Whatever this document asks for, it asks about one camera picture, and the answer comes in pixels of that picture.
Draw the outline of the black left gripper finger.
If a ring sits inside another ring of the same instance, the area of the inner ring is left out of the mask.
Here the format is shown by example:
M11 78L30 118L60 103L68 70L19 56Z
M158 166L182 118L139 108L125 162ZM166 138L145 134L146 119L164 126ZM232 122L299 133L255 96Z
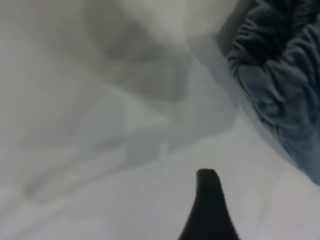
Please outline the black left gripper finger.
M180 240L238 240L220 178L213 169L196 172L196 193Z

